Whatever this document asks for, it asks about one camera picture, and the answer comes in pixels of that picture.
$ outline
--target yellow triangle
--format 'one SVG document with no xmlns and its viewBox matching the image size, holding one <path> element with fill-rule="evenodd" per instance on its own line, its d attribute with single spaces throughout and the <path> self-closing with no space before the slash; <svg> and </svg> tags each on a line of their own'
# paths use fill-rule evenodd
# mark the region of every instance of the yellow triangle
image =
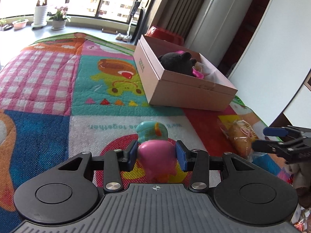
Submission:
<svg viewBox="0 0 311 233">
<path fill-rule="evenodd" d="M 132 106 L 132 107 L 136 107 L 138 106 L 138 104 L 132 100 L 130 100 L 130 103 L 128 104 L 129 106 Z"/>
<path fill-rule="evenodd" d="M 142 107 L 149 107 L 150 105 L 147 102 L 142 102 Z"/>
<path fill-rule="evenodd" d="M 121 101 L 121 100 L 116 100 L 116 102 L 114 103 L 115 105 L 118 105 L 118 106 L 124 106 L 124 103 Z"/>
</svg>

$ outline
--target pink box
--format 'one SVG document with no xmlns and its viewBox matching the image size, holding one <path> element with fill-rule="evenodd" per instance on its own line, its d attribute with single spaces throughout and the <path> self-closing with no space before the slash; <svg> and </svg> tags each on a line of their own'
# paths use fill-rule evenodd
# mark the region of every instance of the pink box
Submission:
<svg viewBox="0 0 311 233">
<path fill-rule="evenodd" d="M 168 52 L 188 51 L 214 70 L 217 83 L 165 70 L 158 58 Z M 200 53 L 160 39 L 142 36 L 134 60 L 149 104 L 223 111 L 237 89 Z"/>
</svg>

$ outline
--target pink triangle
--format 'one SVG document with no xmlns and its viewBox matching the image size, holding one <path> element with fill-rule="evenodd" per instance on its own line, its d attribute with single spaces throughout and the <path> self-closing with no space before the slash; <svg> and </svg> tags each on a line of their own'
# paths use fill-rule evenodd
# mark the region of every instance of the pink triangle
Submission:
<svg viewBox="0 0 311 233">
<path fill-rule="evenodd" d="M 92 99 L 92 98 L 88 98 L 86 101 L 85 101 L 85 104 L 95 104 L 96 102 Z"/>
</svg>

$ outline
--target play mat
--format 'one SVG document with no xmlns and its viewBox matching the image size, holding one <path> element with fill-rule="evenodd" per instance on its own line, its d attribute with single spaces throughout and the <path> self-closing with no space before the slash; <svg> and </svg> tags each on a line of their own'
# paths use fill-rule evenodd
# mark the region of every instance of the play mat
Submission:
<svg viewBox="0 0 311 233">
<path fill-rule="evenodd" d="M 137 139 L 142 121 L 158 121 L 169 141 L 212 156 L 232 151 L 219 120 L 246 120 L 265 139 L 265 124 L 235 98 L 224 112 L 150 106 L 144 95 L 133 51 L 83 33 L 58 35 L 24 48 L 0 72 L 0 233 L 20 219 L 13 194 L 23 182 L 82 151 L 94 156 L 125 149 Z M 287 181 L 284 161 L 274 155 L 254 163 Z M 170 182 L 187 183 L 190 173 L 176 165 Z M 102 185 L 97 171 L 94 183 Z M 145 182 L 136 162 L 122 173 L 125 187 Z"/>
</svg>

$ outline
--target black plush toy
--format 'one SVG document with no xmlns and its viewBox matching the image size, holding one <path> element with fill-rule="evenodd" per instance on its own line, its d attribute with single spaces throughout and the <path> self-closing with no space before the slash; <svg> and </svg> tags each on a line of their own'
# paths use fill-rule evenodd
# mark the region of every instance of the black plush toy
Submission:
<svg viewBox="0 0 311 233">
<path fill-rule="evenodd" d="M 169 52 L 161 55 L 158 59 L 165 70 L 194 76 L 192 73 L 192 67 L 197 61 L 192 58 L 190 52 L 184 52 L 182 54 Z"/>
</svg>

